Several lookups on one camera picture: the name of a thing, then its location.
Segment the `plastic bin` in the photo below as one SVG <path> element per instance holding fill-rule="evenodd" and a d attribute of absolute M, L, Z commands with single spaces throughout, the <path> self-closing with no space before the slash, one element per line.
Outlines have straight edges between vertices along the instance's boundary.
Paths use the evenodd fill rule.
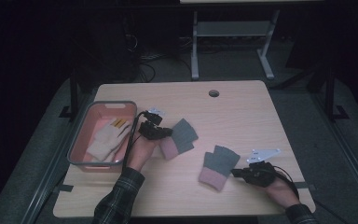
<path fill-rule="evenodd" d="M 113 118 L 133 121 L 136 112 L 136 104 L 132 101 L 100 101 L 89 105 L 68 151 L 68 161 L 83 172 L 121 172 L 127 141 L 124 141 L 111 161 L 96 161 L 87 152 L 87 148 L 94 141 L 94 134 L 108 121 Z"/>

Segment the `plaid sleeve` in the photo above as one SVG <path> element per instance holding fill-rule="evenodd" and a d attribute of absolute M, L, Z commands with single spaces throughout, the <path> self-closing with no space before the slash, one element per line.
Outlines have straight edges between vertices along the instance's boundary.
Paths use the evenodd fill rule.
<path fill-rule="evenodd" d="M 128 223 L 133 202 L 144 181 L 141 173 L 125 168 L 112 191 L 95 207 L 92 223 Z"/>
<path fill-rule="evenodd" d="M 295 204 L 286 209 L 286 215 L 292 224 L 318 224 L 310 209 L 305 204 Z"/>

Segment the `table top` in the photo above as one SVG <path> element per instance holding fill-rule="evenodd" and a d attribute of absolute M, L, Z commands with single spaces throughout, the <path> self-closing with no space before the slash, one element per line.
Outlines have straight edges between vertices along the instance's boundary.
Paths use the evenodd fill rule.
<path fill-rule="evenodd" d="M 211 97 L 209 91 L 218 91 Z M 194 149 L 166 161 L 159 148 L 145 165 L 146 177 L 133 206 L 134 217 L 258 216 L 281 214 L 283 210 L 263 192 L 243 179 L 228 178 L 218 192 L 198 181 L 204 153 L 216 145 L 228 147 L 241 156 L 237 168 L 247 167 L 252 149 L 279 148 L 268 159 L 286 170 L 295 182 L 304 182 L 274 104 L 261 81 L 175 82 L 106 84 L 95 101 L 131 100 L 138 112 L 156 107 L 166 114 L 161 127 L 172 127 L 186 119 L 199 139 Z M 118 173 L 84 173 L 70 165 L 54 207 L 56 217 L 93 217 L 97 203 L 109 193 Z M 311 211 L 315 205 L 308 189 L 299 189 L 300 200 Z"/>

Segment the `person's arm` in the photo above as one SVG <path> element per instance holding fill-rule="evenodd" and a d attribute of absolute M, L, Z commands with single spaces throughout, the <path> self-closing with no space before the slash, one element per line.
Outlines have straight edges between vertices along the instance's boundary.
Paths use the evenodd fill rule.
<path fill-rule="evenodd" d="M 112 191 L 96 206 L 92 223 L 121 224 L 130 221 L 133 202 L 145 181 L 145 177 L 140 172 L 157 145 L 158 141 L 149 141 L 143 136 L 136 140 L 129 155 L 127 167 L 121 173 Z"/>
<path fill-rule="evenodd" d="M 292 224 L 317 224 L 310 209 L 300 202 L 290 187 L 280 178 L 276 177 L 274 182 L 264 190 L 272 201 L 285 209 L 286 216 Z"/>

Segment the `wire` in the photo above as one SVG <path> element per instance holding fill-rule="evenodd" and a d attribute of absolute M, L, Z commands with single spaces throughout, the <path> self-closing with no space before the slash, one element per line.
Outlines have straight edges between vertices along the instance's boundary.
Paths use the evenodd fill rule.
<path fill-rule="evenodd" d="M 136 143 L 136 141 L 141 137 L 142 135 L 140 134 L 136 139 L 135 139 L 135 141 L 133 141 L 133 143 L 132 144 L 135 144 Z"/>
<path fill-rule="evenodd" d="M 156 77 L 156 70 L 154 69 L 154 67 L 149 64 L 145 64 L 145 63 L 140 63 L 139 65 L 143 65 L 143 66 L 146 66 L 146 67 L 149 67 L 150 69 L 152 69 L 153 75 L 151 78 L 147 78 L 147 75 L 144 72 L 144 70 L 142 70 L 142 69 L 140 70 L 141 81 L 146 82 L 146 83 L 151 82 Z"/>
<path fill-rule="evenodd" d="M 177 61 L 179 61 L 179 62 L 184 63 L 184 64 L 185 64 L 185 66 L 187 67 L 188 71 L 190 71 L 190 73 L 191 73 L 191 68 L 190 68 L 190 65 L 188 65 L 188 64 L 185 62 L 185 60 L 182 60 L 182 59 L 179 59 L 179 58 L 176 58 L 176 60 L 177 60 Z"/>
<path fill-rule="evenodd" d="M 205 39 L 200 38 L 199 42 L 199 54 L 216 54 L 224 50 L 223 45 L 217 44 L 215 39 Z"/>
<path fill-rule="evenodd" d="M 166 54 L 154 54 L 150 56 L 141 56 L 142 60 L 155 60 L 167 56 Z"/>
<path fill-rule="evenodd" d="M 96 62 L 98 62 L 100 65 L 105 67 L 110 73 L 113 75 L 117 74 L 118 69 L 116 71 L 113 71 L 106 63 L 101 61 L 99 58 L 95 57 L 93 54 L 91 54 L 88 50 L 86 50 L 83 46 L 81 46 L 73 37 L 69 37 L 74 44 L 76 44 L 81 50 L 83 50 L 86 54 L 88 54 L 92 59 L 94 59 Z"/>
<path fill-rule="evenodd" d="M 187 49 L 191 46 L 191 43 L 193 43 L 193 38 L 191 37 L 182 37 L 180 39 L 186 40 L 186 42 L 180 46 L 181 49 Z"/>
<path fill-rule="evenodd" d="M 279 166 L 273 166 L 273 167 L 274 167 L 274 168 L 278 168 L 278 169 L 280 169 L 281 171 L 283 171 L 283 172 L 289 177 L 290 181 L 293 182 L 292 177 L 291 177 L 285 170 L 283 170 L 283 168 L 281 168 L 281 167 L 279 167 Z"/>
<path fill-rule="evenodd" d="M 141 117 L 141 115 L 143 115 L 145 112 L 141 112 L 138 114 L 138 116 L 135 117 L 135 119 L 133 119 L 133 123 L 132 123 L 132 127 L 131 127 L 131 130 L 130 130 L 130 138 L 129 138 L 129 143 L 127 144 L 127 148 L 126 148 L 126 154 L 124 155 L 124 159 L 123 159 L 123 166 L 122 166 L 122 169 L 121 171 L 124 170 L 124 168 L 127 167 L 127 160 L 129 158 L 129 155 L 130 155 L 130 151 L 132 149 L 132 146 L 135 142 L 132 142 L 133 140 L 133 136 L 135 135 L 135 130 L 136 130 L 136 127 L 138 126 L 138 120 L 139 118 Z"/>
<path fill-rule="evenodd" d="M 275 177 L 278 177 L 281 180 L 283 180 L 289 186 L 289 188 L 292 189 L 293 193 L 297 196 L 298 199 L 300 198 L 300 196 L 298 194 L 298 189 L 297 189 L 295 183 L 293 183 L 293 181 L 290 181 L 286 176 L 281 175 L 280 173 L 278 173 L 276 171 L 270 171 L 268 169 L 263 169 L 263 168 L 254 168 L 253 171 L 254 172 L 264 172 L 267 174 L 275 175 Z"/>
<path fill-rule="evenodd" d="M 126 37 L 131 37 L 135 40 L 134 46 L 131 49 L 127 49 L 132 53 L 135 52 L 136 48 L 138 47 L 138 38 L 136 38 L 135 35 L 126 35 Z"/>
<path fill-rule="evenodd" d="M 344 218 L 340 217 L 339 215 L 337 215 L 335 212 L 333 212 L 331 209 L 329 209 L 328 207 L 326 207 L 324 204 L 320 203 L 317 200 L 313 200 L 314 202 L 316 202 L 319 206 L 321 206 L 324 210 L 326 210 L 327 212 L 329 212 L 331 215 L 333 215 L 334 217 L 336 217 L 338 220 L 340 220 L 342 223 L 345 224 L 350 224 L 348 221 L 346 221 Z"/>

